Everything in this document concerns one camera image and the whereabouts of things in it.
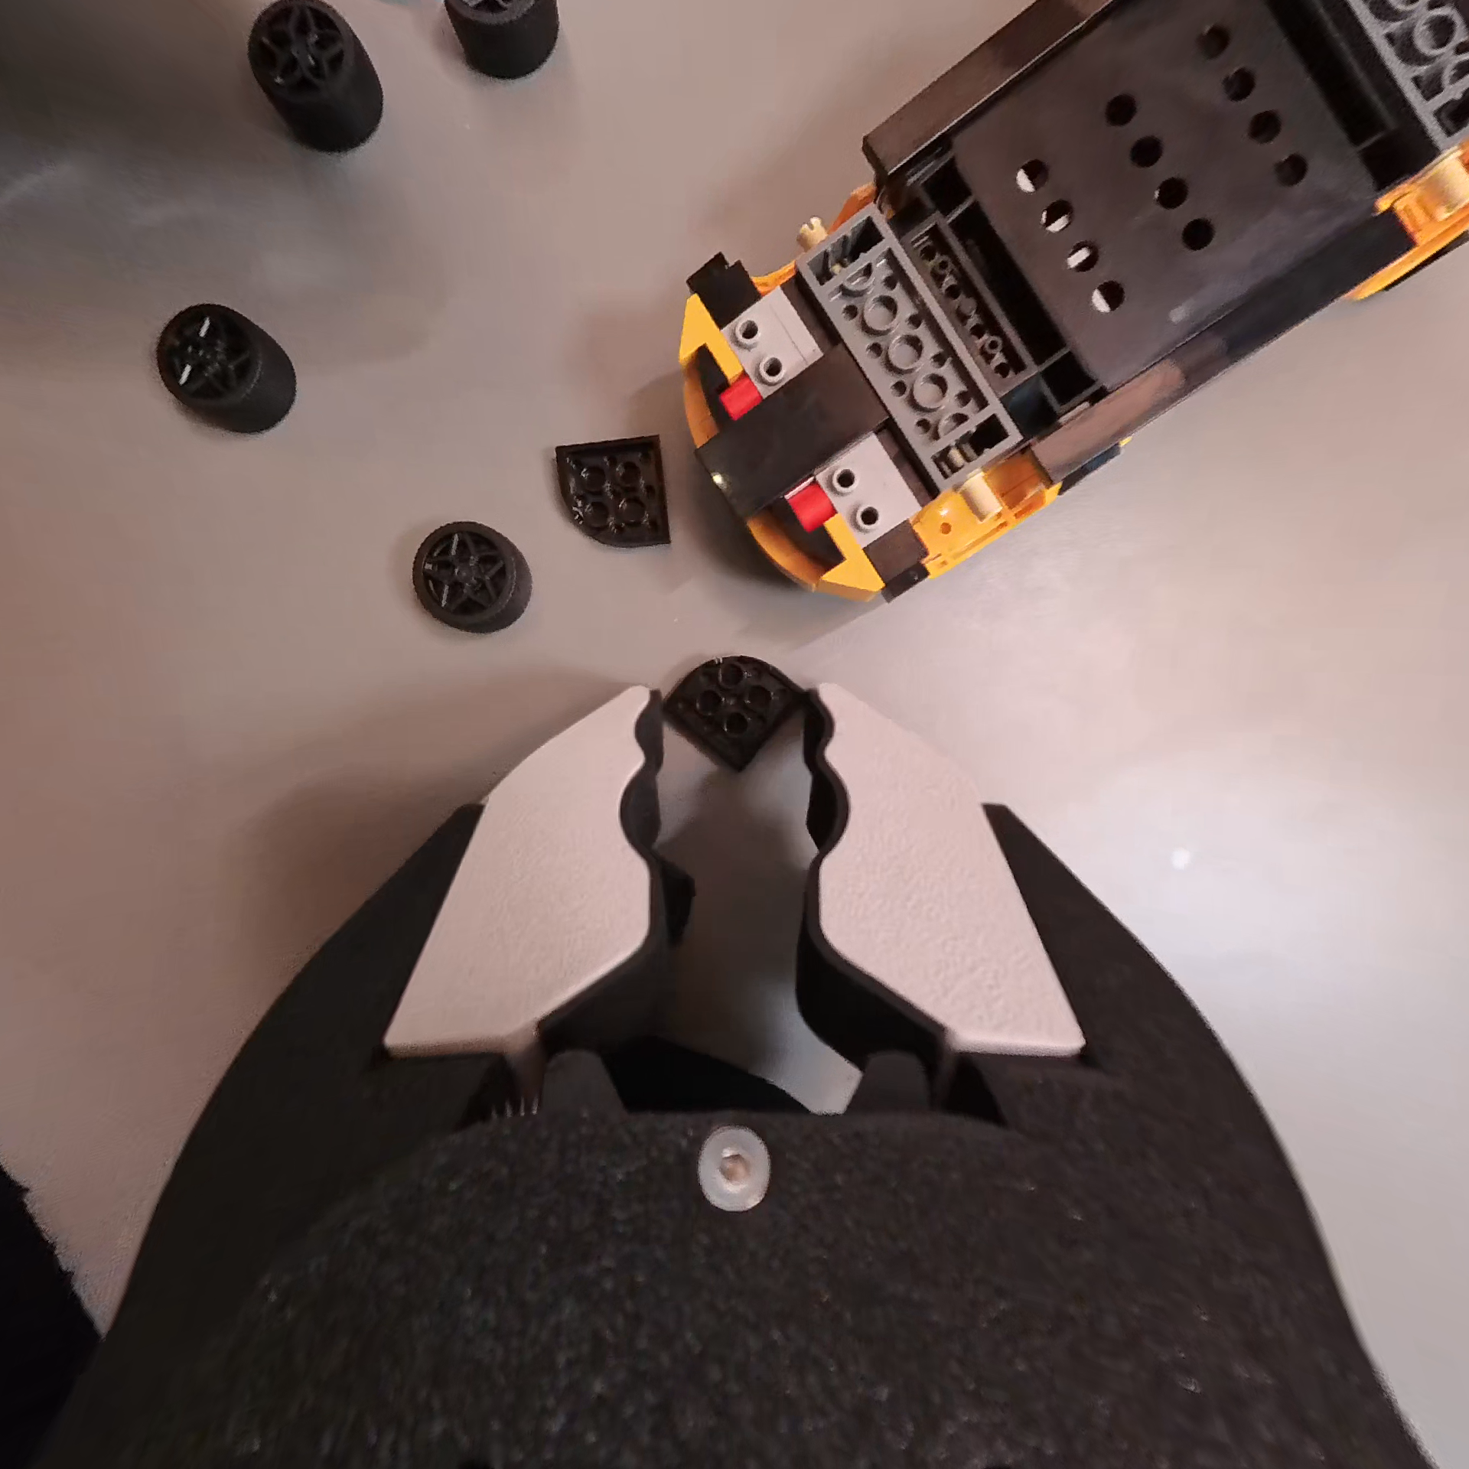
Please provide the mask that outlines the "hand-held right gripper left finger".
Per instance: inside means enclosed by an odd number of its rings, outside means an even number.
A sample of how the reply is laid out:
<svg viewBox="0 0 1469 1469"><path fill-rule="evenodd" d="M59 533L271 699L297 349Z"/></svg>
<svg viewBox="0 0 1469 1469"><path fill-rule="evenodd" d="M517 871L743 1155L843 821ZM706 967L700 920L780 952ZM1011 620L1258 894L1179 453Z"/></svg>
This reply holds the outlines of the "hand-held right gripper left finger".
<svg viewBox="0 0 1469 1469"><path fill-rule="evenodd" d="M693 882L657 849L663 699L625 688L487 793L381 1035L391 1060L556 1054L651 1035Z"/></svg>

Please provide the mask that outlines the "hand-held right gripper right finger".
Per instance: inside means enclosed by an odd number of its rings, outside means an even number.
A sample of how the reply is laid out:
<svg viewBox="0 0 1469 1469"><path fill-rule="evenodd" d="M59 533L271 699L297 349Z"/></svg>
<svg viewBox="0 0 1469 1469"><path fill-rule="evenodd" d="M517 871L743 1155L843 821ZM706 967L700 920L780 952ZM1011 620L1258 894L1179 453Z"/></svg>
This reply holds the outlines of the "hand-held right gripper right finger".
<svg viewBox="0 0 1469 1469"><path fill-rule="evenodd" d="M961 764L850 690L803 715L815 841L797 1007L846 1106L991 1106L982 1064L1074 1067L1087 1037Z"/></svg>

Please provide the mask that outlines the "black quarter-round lego plate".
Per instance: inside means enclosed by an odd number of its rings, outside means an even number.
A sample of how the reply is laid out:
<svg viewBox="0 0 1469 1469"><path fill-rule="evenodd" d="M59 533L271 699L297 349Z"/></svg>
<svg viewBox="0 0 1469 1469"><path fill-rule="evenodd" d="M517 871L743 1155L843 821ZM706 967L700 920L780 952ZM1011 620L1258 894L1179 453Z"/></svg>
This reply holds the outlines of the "black quarter-round lego plate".
<svg viewBox="0 0 1469 1469"><path fill-rule="evenodd" d="M559 500L587 540L614 549L672 543L657 434L556 445L555 472Z"/></svg>
<svg viewBox="0 0 1469 1469"><path fill-rule="evenodd" d="M803 690L773 665L751 654L723 654L688 669L662 710L688 744L728 773L743 773L803 704Z"/></svg>

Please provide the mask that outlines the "orange lego car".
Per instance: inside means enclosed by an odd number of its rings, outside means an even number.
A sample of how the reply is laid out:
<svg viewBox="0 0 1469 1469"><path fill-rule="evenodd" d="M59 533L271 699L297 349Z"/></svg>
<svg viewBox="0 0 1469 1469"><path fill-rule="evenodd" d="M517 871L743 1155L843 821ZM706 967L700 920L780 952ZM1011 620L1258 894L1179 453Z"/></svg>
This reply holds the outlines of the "orange lego car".
<svg viewBox="0 0 1469 1469"><path fill-rule="evenodd" d="M686 279L683 415L803 589L897 596L1465 240L1465 3L1032 3L791 263Z"/></svg>

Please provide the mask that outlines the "black lego wheel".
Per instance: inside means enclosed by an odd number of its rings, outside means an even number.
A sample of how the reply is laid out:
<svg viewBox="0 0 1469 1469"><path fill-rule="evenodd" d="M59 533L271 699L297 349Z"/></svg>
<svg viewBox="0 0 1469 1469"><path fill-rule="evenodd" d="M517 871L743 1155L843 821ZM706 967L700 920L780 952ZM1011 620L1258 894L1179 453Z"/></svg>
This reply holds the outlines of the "black lego wheel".
<svg viewBox="0 0 1469 1469"><path fill-rule="evenodd" d="M154 368L185 412L225 432L268 432L297 397L283 344L226 305L198 302L171 315L156 334Z"/></svg>
<svg viewBox="0 0 1469 1469"><path fill-rule="evenodd" d="M467 66L495 81L536 72L559 41L556 3L444 3Z"/></svg>
<svg viewBox="0 0 1469 1469"><path fill-rule="evenodd" d="M377 71L352 24L332 4L269 3L249 28L246 62L299 144L350 152L377 132Z"/></svg>
<svg viewBox="0 0 1469 1469"><path fill-rule="evenodd" d="M482 523L435 528L411 559L411 589L444 626L495 634L521 620L531 571L521 549Z"/></svg>

